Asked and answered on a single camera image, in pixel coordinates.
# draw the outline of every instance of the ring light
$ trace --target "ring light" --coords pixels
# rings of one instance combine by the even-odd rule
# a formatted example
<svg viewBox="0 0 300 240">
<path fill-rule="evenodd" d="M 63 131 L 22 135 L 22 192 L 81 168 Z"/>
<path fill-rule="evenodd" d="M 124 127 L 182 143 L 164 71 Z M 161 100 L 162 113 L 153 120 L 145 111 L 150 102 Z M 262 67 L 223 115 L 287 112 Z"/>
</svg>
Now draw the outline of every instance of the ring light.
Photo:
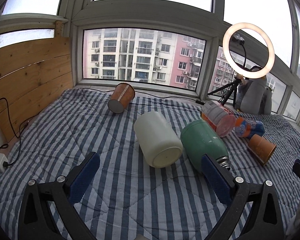
<svg viewBox="0 0 300 240">
<path fill-rule="evenodd" d="M 265 40 L 267 46 L 268 46 L 268 51 L 269 51 L 269 58 L 268 62 L 265 65 L 265 67 L 259 71 L 256 72 L 249 72 L 246 70 L 243 70 L 240 68 L 232 59 L 230 55 L 230 50 L 229 50 L 229 41 L 231 39 L 231 36 L 238 30 L 241 29 L 249 29 L 253 30 L 261 35 L 261 37 Z M 260 78 L 265 76 L 269 71 L 272 69 L 273 63 L 274 63 L 274 48 L 272 45 L 271 40 L 269 39 L 268 35 L 261 30 L 258 26 L 255 26 L 251 23 L 237 23 L 229 27 L 229 29 L 226 31 L 225 36 L 223 37 L 223 54 L 226 57 L 227 62 L 229 65 L 236 71 L 237 73 L 247 77 L 247 78 Z"/>
</svg>

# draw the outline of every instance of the mattress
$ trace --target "mattress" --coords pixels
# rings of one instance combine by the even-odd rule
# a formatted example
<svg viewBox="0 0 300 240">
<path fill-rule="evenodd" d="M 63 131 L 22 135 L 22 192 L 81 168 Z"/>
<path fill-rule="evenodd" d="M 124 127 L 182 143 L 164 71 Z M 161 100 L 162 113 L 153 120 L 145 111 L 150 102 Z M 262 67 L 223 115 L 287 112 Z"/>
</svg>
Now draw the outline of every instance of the mattress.
<svg viewBox="0 0 300 240">
<path fill-rule="evenodd" d="M 134 239 L 141 234 L 153 240 L 198 240 L 220 219 L 226 206 L 187 155 L 183 152 L 167 168 L 150 167 L 133 131 L 138 116 L 154 110 L 180 136 L 189 122 L 200 118 L 200 109 L 168 99 L 136 97 L 123 114 L 113 114 L 107 107 L 109 97 L 89 89 L 66 90 L 25 131 L 19 160 L 0 174 L 0 225 L 11 239 L 17 239 L 27 182 L 50 182 L 67 175 L 91 151 L 100 155 L 100 168 L 74 207 L 97 239 Z M 264 122 L 264 136 L 277 148 L 261 167 L 248 153 L 247 140 L 231 132 L 223 138 L 231 172 L 252 183 L 273 182 L 286 228 L 300 200 L 300 180 L 292 173 L 294 160 L 300 159 L 300 134 L 279 115 L 235 114 Z M 9 160 L 16 157 L 18 146 Z M 247 203 L 233 239 L 239 236 L 250 207 Z M 51 210 L 62 236 L 70 239 L 53 203 Z"/>
</svg>

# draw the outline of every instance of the green thermos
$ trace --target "green thermos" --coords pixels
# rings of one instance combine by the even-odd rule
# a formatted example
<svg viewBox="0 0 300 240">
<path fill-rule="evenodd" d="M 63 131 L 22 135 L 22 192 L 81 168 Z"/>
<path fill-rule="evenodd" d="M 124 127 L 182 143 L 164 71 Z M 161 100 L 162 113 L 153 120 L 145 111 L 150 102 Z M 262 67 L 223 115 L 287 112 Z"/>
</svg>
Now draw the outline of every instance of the green thermos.
<svg viewBox="0 0 300 240">
<path fill-rule="evenodd" d="M 227 148 L 206 121 L 198 119 L 189 123 L 183 128 L 180 139 L 192 165 L 199 173 L 202 173 L 201 158 L 204 154 L 214 158 L 221 167 L 230 169 Z"/>
</svg>

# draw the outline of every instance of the striped bedspread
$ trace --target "striped bedspread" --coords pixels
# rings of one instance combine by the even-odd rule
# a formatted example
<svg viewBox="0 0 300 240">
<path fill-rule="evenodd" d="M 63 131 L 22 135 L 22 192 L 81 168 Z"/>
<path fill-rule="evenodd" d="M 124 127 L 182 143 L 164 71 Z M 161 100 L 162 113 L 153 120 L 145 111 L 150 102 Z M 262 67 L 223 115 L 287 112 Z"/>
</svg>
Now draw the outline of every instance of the striped bedspread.
<svg viewBox="0 0 300 240">
<path fill-rule="evenodd" d="M 67 175 L 90 151 L 100 155 L 100 168 L 75 208 L 92 234 L 100 239 L 204 239 L 225 206 L 185 153 L 163 169 L 146 164 L 133 124 L 148 111 L 161 112 L 180 136 L 187 123 L 200 118 L 199 108 L 160 98 L 136 97 L 123 114 L 107 107 L 110 94 L 88 89 L 66 90 L 42 112 L 22 136 L 19 160 L 0 174 L 0 225 L 17 239 L 18 216 L 27 182 L 54 181 Z M 266 167 L 247 152 L 246 139 L 232 132 L 223 138 L 231 172 L 248 182 L 271 180 L 276 186 L 285 228 L 300 200 L 300 180 L 292 173 L 300 159 L 300 135 L 281 116 L 240 114 L 265 124 L 265 137 L 277 144 Z M 8 159 L 18 153 L 17 143 Z M 233 233 L 239 236 L 248 216 L 248 203 Z M 53 204 L 51 210 L 64 238 L 70 239 Z"/>
</svg>

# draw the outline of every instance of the screw head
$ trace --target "screw head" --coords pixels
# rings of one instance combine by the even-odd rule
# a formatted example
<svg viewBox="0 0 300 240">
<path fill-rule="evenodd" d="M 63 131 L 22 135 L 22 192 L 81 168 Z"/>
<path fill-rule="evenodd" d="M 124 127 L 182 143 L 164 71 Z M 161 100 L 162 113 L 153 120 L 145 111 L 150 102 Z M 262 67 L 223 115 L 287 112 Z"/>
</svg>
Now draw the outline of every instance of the screw head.
<svg viewBox="0 0 300 240">
<path fill-rule="evenodd" d="M 28 185 L 29 185 L 29 186 L 32 186 L 34 183 L 35 183 L 35 180 L 34 180 L 34 179 L 31 179 L 31 180 L 28 181 Z"/>
<path fill-rule="evenodd" d="M 60 176 L 57 178 L 57 182 L 64 182 L 65 181 L 65 176 Z"/>
<path fill-rule="evenodd" d="M 266 181 L 266 184 L 267 184 L 269 187 L 271 187 L 271 186 L 272 186 L 272 181 L 267 180 L 267 181 Z"/>
<path fill-rule="evenodd" d="M 242 182 L 244 182 L 244 179 L 241 178 L 241 177 L 236 177 L 235 181 L 238 182 L 238 183 L 242 183 Z"/>
</svg>

